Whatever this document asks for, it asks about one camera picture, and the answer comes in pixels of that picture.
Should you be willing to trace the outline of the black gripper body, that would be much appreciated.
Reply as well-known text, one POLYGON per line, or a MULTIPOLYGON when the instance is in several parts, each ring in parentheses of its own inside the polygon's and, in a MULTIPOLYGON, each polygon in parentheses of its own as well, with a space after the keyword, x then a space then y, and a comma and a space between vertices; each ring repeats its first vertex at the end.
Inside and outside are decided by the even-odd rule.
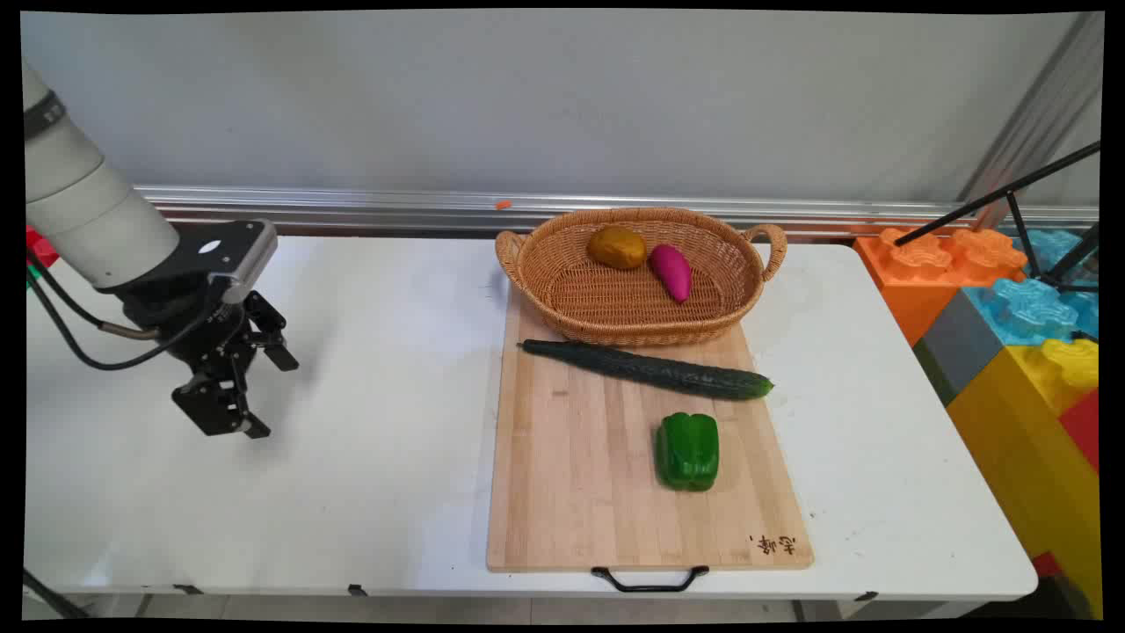
POLYGON ((228 280, 166 280, 118 295, 125 317, 142 329, 158 329, 158 344, 189 367, 217 355, 250 331, 246 309, 220 299, 228 280))

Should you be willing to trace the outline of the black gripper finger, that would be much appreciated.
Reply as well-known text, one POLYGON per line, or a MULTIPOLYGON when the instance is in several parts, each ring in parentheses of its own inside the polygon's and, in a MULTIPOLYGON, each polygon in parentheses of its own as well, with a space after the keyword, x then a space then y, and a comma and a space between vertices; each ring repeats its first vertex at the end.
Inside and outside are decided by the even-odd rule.
POLYGON ((281 372, 297 370, 299 361, 287 349, 284 336, 287 325, 284 316, 258 291, 246 296, 244 309, 250 322, 250 329, 244 335, 245 344, 266 353, 266 358, 281 372))
POLYGON ((171 392, 171 400, 206 436, 244 433, 266 438, 271 429, 250 412, 246 373, 256 353, 212 352, 192 365, 192 378, 171 392))

